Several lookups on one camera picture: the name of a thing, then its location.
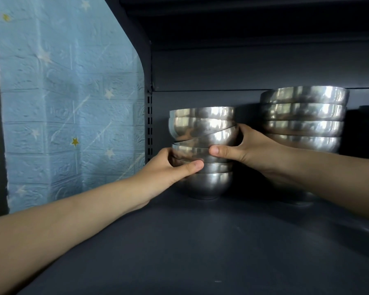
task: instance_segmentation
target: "blue wallpaper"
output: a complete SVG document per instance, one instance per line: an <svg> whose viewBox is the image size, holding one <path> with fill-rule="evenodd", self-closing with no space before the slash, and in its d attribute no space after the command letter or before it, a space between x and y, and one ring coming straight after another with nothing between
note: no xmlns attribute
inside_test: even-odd
<svg viewBox="0 0 369 295"><path fill-rule="evenodd" d="M0 0L11 212L144 165L138 55L104 0Z"/></svg>

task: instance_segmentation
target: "forearm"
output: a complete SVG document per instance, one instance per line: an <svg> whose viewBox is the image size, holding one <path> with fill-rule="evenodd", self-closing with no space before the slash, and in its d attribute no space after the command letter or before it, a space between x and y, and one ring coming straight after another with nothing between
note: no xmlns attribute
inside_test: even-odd
<svg viewBox="0 0 369 295"><path fill-rule="evenodd" d="M0 294L134 210L136 189L123 180L0 217Z"/></svg>
<svg viewBox="0 0 369 295"><path fill-rule="evenodd" d="M279 174L326 200L369 218L369 159L287 148Z"/></svg>

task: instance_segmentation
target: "person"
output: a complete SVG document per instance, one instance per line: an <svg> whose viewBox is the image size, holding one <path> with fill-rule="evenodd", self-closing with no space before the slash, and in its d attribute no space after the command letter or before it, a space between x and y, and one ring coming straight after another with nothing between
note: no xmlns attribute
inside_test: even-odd
<svg viewBox="0 0 369 295"><path fill-rule="evenodd" d="M290 148L239 125L236 147L212 146L211 155L234 159L267 178L292 184L369 218L369 160ZM203 168L202 161L173 168L170 150L133 177L0 217L0 294L15 290L69 249Z"/></svg>

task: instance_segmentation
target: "person's right hand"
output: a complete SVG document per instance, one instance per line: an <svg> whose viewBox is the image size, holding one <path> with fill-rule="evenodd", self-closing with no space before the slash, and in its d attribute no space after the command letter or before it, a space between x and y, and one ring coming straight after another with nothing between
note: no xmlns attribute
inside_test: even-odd
<svg viewBox="0 0 369 295"><path fill-rule="evenodd" d="M273 177L282 156L290 148L276 143L250 126L238 125L243 133L243 141L239 146L214 145L209 153L216 157L237 160L266 177Z"/></svg>

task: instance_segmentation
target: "hand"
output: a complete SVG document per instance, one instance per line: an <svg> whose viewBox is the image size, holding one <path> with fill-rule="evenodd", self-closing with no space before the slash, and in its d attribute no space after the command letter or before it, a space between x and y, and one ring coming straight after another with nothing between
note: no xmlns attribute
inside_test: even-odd
<svg viewBox="0 0 369 295"><path fill-rule="evenodd" d="M158 196L172 184L197 173L204 167L204 163L201 160L196 160L174 168L168 161L170 154L171 148L161 149L142 170L128 179L132 184L138 185L140 189L139 194L142 202L136 209L145 206L152 198Z"/></svg>
<svg viewBox="0 0 369 295"><path fill-rule="evenodd" d="M213 156L237 160L256 169L266 177L272 177L276 164L288 147L283 146L245 124L238 124L243 133L239 146L215 145L209 149Z"/></svg>

